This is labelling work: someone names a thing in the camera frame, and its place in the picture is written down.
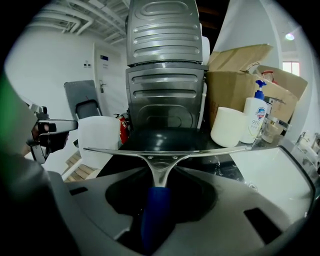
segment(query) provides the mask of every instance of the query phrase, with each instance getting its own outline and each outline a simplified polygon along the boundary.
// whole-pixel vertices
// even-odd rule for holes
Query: ceiling light
[[[292,41],[293,39],[295,39],[295,36],[291,33],[288,33],[285,35],[285,38],[289,41]]]

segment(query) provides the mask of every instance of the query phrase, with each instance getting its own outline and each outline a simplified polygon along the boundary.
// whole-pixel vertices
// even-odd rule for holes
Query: fire extinguisher
[[[114,114],[115,118],[120,120],[120,139],[121,143],[124,144],[129,138],[129,129],[125,117],[122,114]]]

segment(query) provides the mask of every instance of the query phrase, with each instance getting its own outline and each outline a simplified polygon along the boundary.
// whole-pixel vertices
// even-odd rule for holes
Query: rectangular black slot
[[[245,210],[243,213],[266,245],[282,234],[281,230],[259,208]]]
[[[77,195],[77,194],[80,194],[80,193],[86,192],[86,191],[88,191],[88,189],[86,187],[82,186],[82,187],[72,189],[69,192],[70,192],[71,196],[74,196],[74,195]]]

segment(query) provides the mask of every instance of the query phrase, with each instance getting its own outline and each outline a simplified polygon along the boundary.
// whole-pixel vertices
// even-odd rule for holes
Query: cardboard box
[[[301,77],[267,66],[261,66],[259,71],[274,70],[274,80],[276,81],[277,78],[278,84],[259,77],[257,75],[259,71],[257,74],[250,74],[249,69],[259,66],[271,50],[272,46],[268,44],[257,44],[211,54],[208,62],[209,71],[206,73],[207,111],[209,111],[211,127],[214,124],[218,107],[243,112],[246,98],[254,97],[259,88],[256,80],[263,80],[267,83],[262,88],[265,96],[285,102],[285,104],[274,103],[271,115],[284,122],[289,121],[307,82]]]

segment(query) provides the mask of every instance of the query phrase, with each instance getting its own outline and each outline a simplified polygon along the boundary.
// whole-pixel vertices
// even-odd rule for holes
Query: white door
[[[93,44],[93,76],[103,116],[127,111],[126,67],[119,52]]]

